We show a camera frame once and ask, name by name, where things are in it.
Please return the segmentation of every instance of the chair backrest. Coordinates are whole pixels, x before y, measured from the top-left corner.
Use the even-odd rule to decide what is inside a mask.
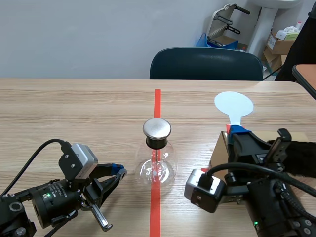
[[[220,48],[169,48],[153,59],[150,79],[262,80],[255,55]]]

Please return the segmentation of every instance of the metal lid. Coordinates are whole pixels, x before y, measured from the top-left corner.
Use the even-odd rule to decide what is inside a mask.
[[[170,135],[171,125],[162,118],[152,118],[144,123],[143,132],[148,138],[159,141]]]

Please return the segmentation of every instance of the sink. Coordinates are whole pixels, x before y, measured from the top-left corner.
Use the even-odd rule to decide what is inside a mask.
[[[303,0],[250,0],[262,7],[255,31],[251,37],[247,52],[262,57],[273,22],[278,9],[289,9],[300,4]]]
[[[302,0],[251,0],[257,6],[274,9],[288,9],[300,4]]]

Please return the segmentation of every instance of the glass flask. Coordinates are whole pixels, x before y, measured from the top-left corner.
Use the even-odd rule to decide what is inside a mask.
[[[135,176],[145,187],[169,191],[177,173],[178,157],[168,142],[171,125],[162,118],[152,118],[143,125],[146,136],[135,156]]]

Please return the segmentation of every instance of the clear glass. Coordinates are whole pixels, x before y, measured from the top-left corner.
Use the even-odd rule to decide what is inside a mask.
[[[135,176],[141,184],[150,189],[152,183],[159,182],[164,193],[171,188],[177,173],[177,153],[169,142],[160,150],[153,150],[144,142],[136,152],[135,166]]]

